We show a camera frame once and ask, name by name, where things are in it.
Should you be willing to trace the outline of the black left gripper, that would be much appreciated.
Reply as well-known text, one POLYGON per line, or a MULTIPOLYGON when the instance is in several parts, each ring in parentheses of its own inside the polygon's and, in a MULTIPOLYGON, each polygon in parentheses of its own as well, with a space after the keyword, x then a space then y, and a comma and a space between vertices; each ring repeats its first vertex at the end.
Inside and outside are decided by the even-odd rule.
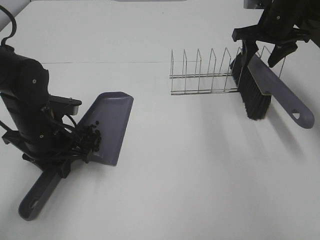
POLYGON ((49 99, 5 99, 17 131, 17 148, 38 165, 57 165, 58 175, 65 179, 71 172, 71 161, 81 159, 88 164, 91 149, 77 147, 80 135, 74 126, 64 124, 56 115, 49 99))

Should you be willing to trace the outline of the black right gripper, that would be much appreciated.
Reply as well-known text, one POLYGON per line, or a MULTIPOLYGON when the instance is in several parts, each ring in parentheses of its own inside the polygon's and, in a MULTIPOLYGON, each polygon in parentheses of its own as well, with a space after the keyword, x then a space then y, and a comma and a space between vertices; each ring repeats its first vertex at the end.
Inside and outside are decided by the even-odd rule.
POLYGON ((297 41, 309 42, 310 32, 294 27, 298 18, 294 15, 277 14, 261 17, 256 25, 235 28, 231 37, 234 42, 242 41, 241 66, 247 67, 259 50, 257 42, 275 45, 268 58, 269 67, 274 67, 286 56, 294 53, 298 49, 297 41))

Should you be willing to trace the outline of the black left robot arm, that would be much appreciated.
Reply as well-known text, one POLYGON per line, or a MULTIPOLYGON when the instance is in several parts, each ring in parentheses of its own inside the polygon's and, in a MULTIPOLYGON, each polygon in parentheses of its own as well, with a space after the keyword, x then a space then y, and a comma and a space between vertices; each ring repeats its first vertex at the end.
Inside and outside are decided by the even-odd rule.
POLYGON ((23 153, 23 159, 42 170, 53 168, 66 178, 71 163, 84 157, 76 150, 82 140, 77 124, 68 125, 63 117, 78 113, 81 100, 49 94, 49 71, 32 58, 18 55, 9 45, 0 47, 0 98, 16 129, 3 122, 2 139, 23 153))

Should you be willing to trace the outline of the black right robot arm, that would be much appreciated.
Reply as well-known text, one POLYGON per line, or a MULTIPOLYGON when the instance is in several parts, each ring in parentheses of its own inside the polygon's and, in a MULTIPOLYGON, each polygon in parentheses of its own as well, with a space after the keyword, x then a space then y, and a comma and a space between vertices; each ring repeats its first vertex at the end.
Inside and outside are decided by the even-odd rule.
POLYGON ((295 27, 306 5, 306 0, 273 0, 256 25, 235 28, 231 37, 234 42, 242 41, 241 65, 247 67, 259 50, 257 41, 274 45, 268 58, 271 68, 297 50, 297 41, 307 43, 310 32, 295 27))

